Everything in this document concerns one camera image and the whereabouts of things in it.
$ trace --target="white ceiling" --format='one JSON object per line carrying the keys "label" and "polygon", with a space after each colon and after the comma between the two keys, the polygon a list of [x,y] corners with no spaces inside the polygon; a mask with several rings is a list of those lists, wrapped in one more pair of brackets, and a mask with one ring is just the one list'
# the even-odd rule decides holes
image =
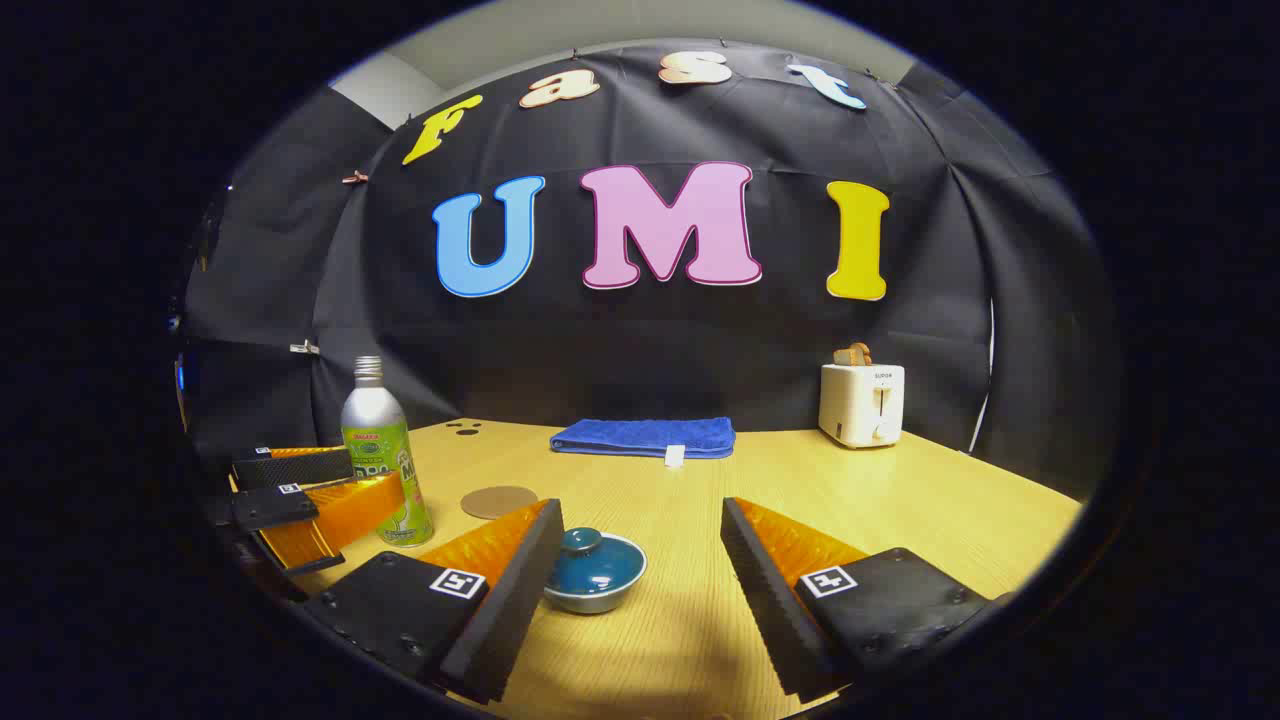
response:
{"label": "white ceiling", "polygon": [[723,37],[869,68],[890,82],[914,59],[846,20],[787,0],[497,0],[387,49],[443,97],[579,50],[658,37]]}

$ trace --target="blue letter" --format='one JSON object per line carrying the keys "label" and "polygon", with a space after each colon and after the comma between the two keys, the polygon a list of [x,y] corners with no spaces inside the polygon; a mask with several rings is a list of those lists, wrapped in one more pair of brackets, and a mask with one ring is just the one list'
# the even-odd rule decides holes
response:
{"label": "blue letter", "polygon": [[865,102],[852,95],[845,95],[845,91],[840,90],[841,87],[849,87],[847,82],[828,76],[822,70],[822,68],[815,68],[813,65],[787,65],[787,69],[794,73],[803,74],[804,78],[809,81],[809,85],[812,85],[818,92],[823,94],[828,100],[833,100],[841,105],[847,105],[854,110],[867,109]]}
{"label": "blue letter", "polygon": [[471,260],[471,211],[480,196],[468,192],[436,205],[435,269],[444,290],[461,297],[499,293],[525,277],[534,260],[534,195],[547,184],[539,176],[507,181],[493,191],[507,208],[506,247],[489,265]]}

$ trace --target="green bottle label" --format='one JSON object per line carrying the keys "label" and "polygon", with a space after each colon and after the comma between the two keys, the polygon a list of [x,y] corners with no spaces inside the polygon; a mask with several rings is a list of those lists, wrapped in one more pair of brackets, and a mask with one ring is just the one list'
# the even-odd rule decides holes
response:
{"label": "green bottle label", "polygon": [[399,470],[404,484],[404,505],[378,527],[378,537],[396,547],[413,547],[431,539],[435,528],[417,487],[417,471],[408,448],[408,428],[403,423],[378,428],[346,428],[343,438],[351,452],[357,478]]}

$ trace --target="foam letter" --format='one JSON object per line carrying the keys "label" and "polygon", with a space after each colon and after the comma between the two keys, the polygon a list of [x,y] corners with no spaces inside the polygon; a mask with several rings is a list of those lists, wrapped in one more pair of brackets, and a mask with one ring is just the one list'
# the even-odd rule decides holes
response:
{"label": "foam letter", "polygon": [[854,97],[852,95],[846,95],[841,87],[849,87],[849,83],[828,76],[822,68],[815,68],[813,65],[787,65],[787,69],[794,73],[800,73],[804,76],[809,85],[814,90],[823,94],[828,100],[840,102],[841,105],[852,108],[854,110],[865,110],[867,104],[861,100]]}
{"label": "foam letter", "polygon": [[521,108],[536,108],[557,100],[572,100],[590,95],[600,86],[595,82],[595,73],[591,70],[567,70],[557,73],[529,86],[532,90],[520,99]]}
{"label": "foam letter", "polygon": [[480,206],[475,192],[436,205],[435,269],[444,290],[461,297],[495,295],[520,282],[534,261],[534,195],[547,184],[539,176],[507,181],[493,191],[507,210],[506,247],[488,265],[471,260],[471,213]]}
{"label": "foam letter", "polygon": [[428,118],[422,123],[422,135],[417,137],[417,142],[413,145],[413,149],[408,151],[408,155],[404,156],[404,160],[401,164],[407,165],[413,160],[417,160],[422,155],[426,155],[431,150],[439,147],[440,135],[458,127],[458,123],[462,122],[462,111],[470,108],[475,108],[476,105],[480,104],[481,100],[484,100],[484,97],[479,95],[472,95],[471,97],[467,97],[462,102],[458,102],[457,105],[440,110],[439,113]]}
{"label": "foam letter", "polygon": [[672,85],[724,82],[733,77],[733,70],[721,64],[727,59],[719,53],[684,51],[672,53],[662,59],[658,77]]}
{"label": "foam letter", "polygon": [[690,170],[672,205],[631,165],[599,168],[582,176],[595,195],[595,263],[582,282],[595,290],[627,287],[640,268],[627,258],[627,233],[659,282],[676,272],[689,236],[698,231],[698,254],[685,269],[701,284],[750,284],[760,279],[751,258],[742,193],[751,169],[737,163],[701,163]]}
{"label": "foam letter", "polygon": [[827,275],[827,292],[850,300],[884,297],[879,277],[879,222],[888,210],[883,192],[856,182],[833,182],[827,195],[840,206],[840,258]]}

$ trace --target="yellow letter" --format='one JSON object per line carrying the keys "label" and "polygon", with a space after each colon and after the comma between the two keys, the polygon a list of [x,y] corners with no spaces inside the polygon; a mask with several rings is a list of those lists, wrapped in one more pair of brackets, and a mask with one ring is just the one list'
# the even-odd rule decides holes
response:
{"label": "yellow letter", "polygon": [[884,297],[879,277],[879,220],[888,210],[888,197],[856,182],[833,182],[827,195],[840,208],[840,258],[827,275],[827,292],[850,300]]}
{"label": "yellow letter", "polygon": [[468,108],[475,108],[481,100],[484,100],[484,97],[472,95],[462,102],[440,110],[428,118],[426,122],[422,123],[422,135],[417,137],[417,142],[413,145],[413,149],[408,151],[408,155],[404,156],[404,161],[401,164],[407,165],[439,147],[440,135],[458,127],[458,123],[462,120],[462,111]]}
{"label": "yellow letter", "polygon": [[600,90],[600,86],[595,83],[595,73],[591,70],[567,70],[544,77],[530,85],[529,90],[532,92],[520,99],[521,108],[536,108],[561,99],[582,97]]}
{"label": "yellow letter", "polygon": [[672,53],[662,59],[658,77],[672,85],[724,82],[733,77],[733,70],[721,64],[726,61],[719,53]]}

